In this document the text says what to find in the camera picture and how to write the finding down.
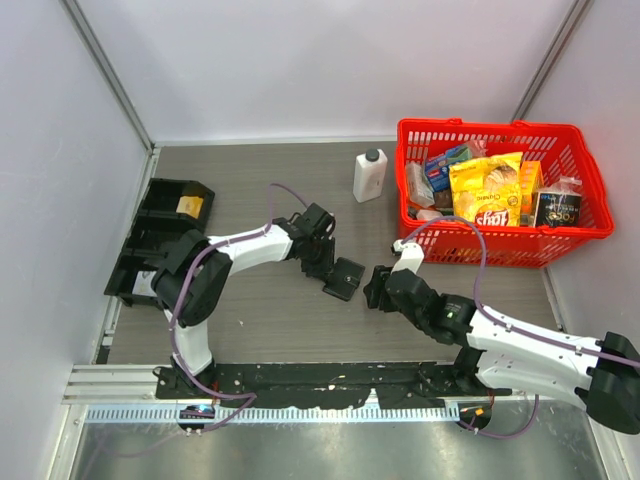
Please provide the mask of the black leather card holder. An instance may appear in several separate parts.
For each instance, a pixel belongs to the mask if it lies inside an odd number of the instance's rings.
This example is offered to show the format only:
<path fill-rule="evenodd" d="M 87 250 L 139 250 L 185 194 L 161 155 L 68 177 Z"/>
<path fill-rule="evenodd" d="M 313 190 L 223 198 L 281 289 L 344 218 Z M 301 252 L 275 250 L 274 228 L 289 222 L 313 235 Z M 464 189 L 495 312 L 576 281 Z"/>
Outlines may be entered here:
<path fill-rule="evenodd" d="M 348 302 L 360 286 L 364 272 L 364 265 L 339 257 L 324 283 L 323 292 Z"/>

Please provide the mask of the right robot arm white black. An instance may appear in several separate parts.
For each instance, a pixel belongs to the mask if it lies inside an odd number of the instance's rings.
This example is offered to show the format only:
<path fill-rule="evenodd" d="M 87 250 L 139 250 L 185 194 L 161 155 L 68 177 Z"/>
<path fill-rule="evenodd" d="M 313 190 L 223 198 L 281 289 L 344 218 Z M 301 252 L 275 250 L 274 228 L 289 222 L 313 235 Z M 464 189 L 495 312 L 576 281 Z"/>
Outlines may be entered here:
<path fill-rule="evenodd" d="M 523 391 L 573 405 L 620 433 L 639 432 L 639 352 L 625 336 L 602 339 L 552 331 L 473 299 L 439 293 L 414 272 L 375 268 L 364 288 L 369 308 L 401 313 L 419 331 L 460 348 L 457 391 Z"/>

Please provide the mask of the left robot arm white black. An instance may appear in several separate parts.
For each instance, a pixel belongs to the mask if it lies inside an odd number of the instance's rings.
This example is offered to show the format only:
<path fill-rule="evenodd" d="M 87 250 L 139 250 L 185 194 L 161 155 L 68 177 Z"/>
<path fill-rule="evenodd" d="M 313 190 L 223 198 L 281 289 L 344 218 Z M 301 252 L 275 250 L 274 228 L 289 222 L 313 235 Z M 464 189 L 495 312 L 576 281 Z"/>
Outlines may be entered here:
<path fill-rule="evenodd" d="M 334 216 L 313 203 L 290 218 L 236 235 L 206 237 L 195 230 L 183 235 L 151 281 L 169 320 L 183 391 L 202 398 L 212 390 L 208 319 L 228 278 L 262 264 L 298 260 L 303 274 L 326 282 L 334 265 L 334 229 Z"/>

